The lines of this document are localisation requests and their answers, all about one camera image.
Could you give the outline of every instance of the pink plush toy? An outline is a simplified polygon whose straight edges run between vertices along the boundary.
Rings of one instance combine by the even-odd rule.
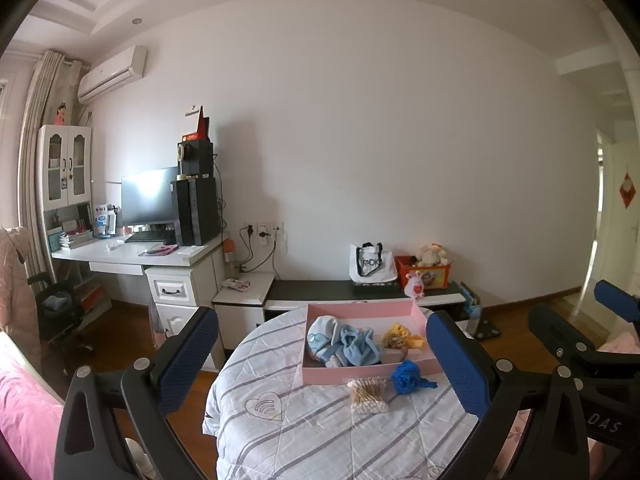
[[[409,281],[404,286],[404,294],[414,300],[424,298],[424,283],[420,271],[409,272],[406,277]]]

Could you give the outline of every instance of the metal bolt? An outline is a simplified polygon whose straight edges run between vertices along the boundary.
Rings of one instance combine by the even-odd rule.
[[[498,359],[495,365],[501,372],[511,372],[511,370],[513,370],[511,361],[507,361],[507,359]]]
[[[559,366],[558,375],[564,378],[571,377],[571,370],[569,370],[569,368],[567,368],[566,366]]]
[[[151,361],[149,359],[147,359],[146,357],[139,357],[133,363],[133,367],[136,370],[145,370],[146,367],[148,367],[150,364],[151,364]]]
[[[78,368],[78,371],[76,372],[76,375],[80,378],[82,377],[87,377],[87,375],[89,375],[89,373],[91,373],[91,367],[90,366],[81,366]]]

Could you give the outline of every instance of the air conditioner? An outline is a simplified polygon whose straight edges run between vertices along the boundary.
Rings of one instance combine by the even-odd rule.
[[[78,101],[88,103],[100,95],[142,78],[146,48],[132,46],[86,74],[78,86]]]

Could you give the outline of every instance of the pink box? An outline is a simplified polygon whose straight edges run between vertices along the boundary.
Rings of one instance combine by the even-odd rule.
[[[320,316],[335,316],[342,322],[357,328],[370,327],[374,330],[374,340],[398,322],[414,335],[425,336],[427,319],[414,300],[398,300],[381,303],[310,303],[306,308],[305,335],[309,327]],[[393,352],[385,351],[382,361],[393,359]],[[437,374],[442,371],[440,364],[428,346],[420,350],[409,350],[407,359],[415,362],[422,375]],[[325,368],[324,364],[308,355],[306,343],[302,350],[302,383],[303,384],[343,384],[349,379],[360,377],[391,377],[398,367],[398,362],[389,362],[372,366],[348,366],[342,368]]]

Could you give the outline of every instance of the pink jacket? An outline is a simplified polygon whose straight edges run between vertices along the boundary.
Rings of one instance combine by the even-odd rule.
[[[31,365],[40,370],[38,309],[18,256],[27,253],[30,237],[25,227],[0,228],[0,330],[7,332]]]

